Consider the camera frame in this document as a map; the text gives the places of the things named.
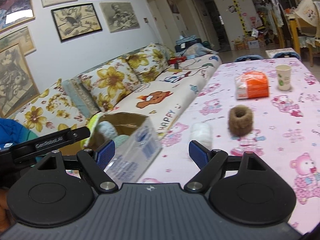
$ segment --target chair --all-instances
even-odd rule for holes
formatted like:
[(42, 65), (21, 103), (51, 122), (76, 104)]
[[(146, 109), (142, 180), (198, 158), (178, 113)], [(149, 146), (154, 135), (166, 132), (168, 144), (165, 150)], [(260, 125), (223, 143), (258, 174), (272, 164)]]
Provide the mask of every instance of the chair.
[(283, 58), (283, 57), (295, 57), (301, 61), (301, 57), (295, 51), (278, 52), (273, 56), (273, 58)]
[(242, 61), (251, 61), (251, 60), (259, 60), (264, 59), (260, 55), (248, 55), (248, 56), (242, 56), (235, 60), (235, 62), (242, 62)]

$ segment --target white yarn ball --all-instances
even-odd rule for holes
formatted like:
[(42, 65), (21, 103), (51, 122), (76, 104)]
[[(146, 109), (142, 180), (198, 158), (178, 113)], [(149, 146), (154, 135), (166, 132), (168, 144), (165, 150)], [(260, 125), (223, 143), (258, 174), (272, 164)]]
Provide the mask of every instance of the white yarn ball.
[(118, 136), (116, 128), (108, 121), (100, 122), (96, 127), (96, 131), (103, 136), (105, 141), (113, 140)]
[(201, 143), (208, 150), (212, 150), (212, 129), (208, 123), (195, 123), (191, 127), (190, 141)]

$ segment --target floral cushion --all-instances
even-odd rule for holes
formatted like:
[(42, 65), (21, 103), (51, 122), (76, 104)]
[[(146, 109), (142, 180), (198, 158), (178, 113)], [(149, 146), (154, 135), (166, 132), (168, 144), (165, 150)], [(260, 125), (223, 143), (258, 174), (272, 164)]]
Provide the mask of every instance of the floral cushion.
[(140, 52), (129, 56), (127, 62), (142, 83), (154, 81), (162, 71), (168, 68), (161, 47), (153, 43)]
[(141, 84), (126, 60), (119, 57), (91, 72), (78, 75), (101, 111), (107, 112)]
[(61, 79), (11, 117), (38, 136), (86, 125), (87, 120), (61, 86)]

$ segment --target giraffe height chart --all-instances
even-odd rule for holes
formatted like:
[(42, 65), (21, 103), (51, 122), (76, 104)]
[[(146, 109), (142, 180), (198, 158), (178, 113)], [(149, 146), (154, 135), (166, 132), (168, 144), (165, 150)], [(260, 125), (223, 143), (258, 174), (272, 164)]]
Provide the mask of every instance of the giraffe height chart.
[(239, 2), (238, 0), (232, 0), (235, 8), (236, 8), (236, 11), (238, 13), (238, 16), (239, 16), (239, 19), (240, 19), (240, 22), (241, 22), (241, 26), (242, 26), (242, 30), (243, 30), (243, 33), (245, 36), (247, 35), (250, 35), (251, 33), (251, 30), (247, 30), (247, 28), (245, 27), (245, 23), (244, 23), (244, 18), (242, 17), (242, 11), (241, 11), (241, 8), (239, 6)]

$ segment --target table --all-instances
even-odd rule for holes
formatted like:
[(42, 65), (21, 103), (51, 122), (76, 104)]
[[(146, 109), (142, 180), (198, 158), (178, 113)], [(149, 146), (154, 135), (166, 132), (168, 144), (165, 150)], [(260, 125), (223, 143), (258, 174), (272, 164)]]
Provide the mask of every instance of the table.
[(294, 49), (293, 48), (270, 49), (270, 50), (266, 50), (266, 54), (269, 58), (273, 58), (273, 56), (279, 52), (289, 52), (289, 51), (294, 51)]
[[(275, 67), (280, 64), (292, 66), (290, 91), (277, 89)], [(251, 70), (266, 73), (270, 96), (236, 100), (234, 78)], [(233, 137), (228, 132), (228, 111), (238, 104), (247, 105), (254, 113), (254, 130), (246, 138)], [(315, 172), (320, 169), (320, 84), (298, 59), (221, 65), (162, 139), (164, 149), (139, 182), (180, 182), (183, 187), (199, 171), (188, 156), (190, 130), (198, 122), (211, 125), (212, 148), (239, 154), (246, 150), (241, 143), (245, 139), (249, 148), (290, 186), (297, 190), (300, 185), (297, 205), (289, 221), (297, 230), (306, 233), (320, 221), (320, 174)], [(305, 176), (300, 174), (304, 169)]]

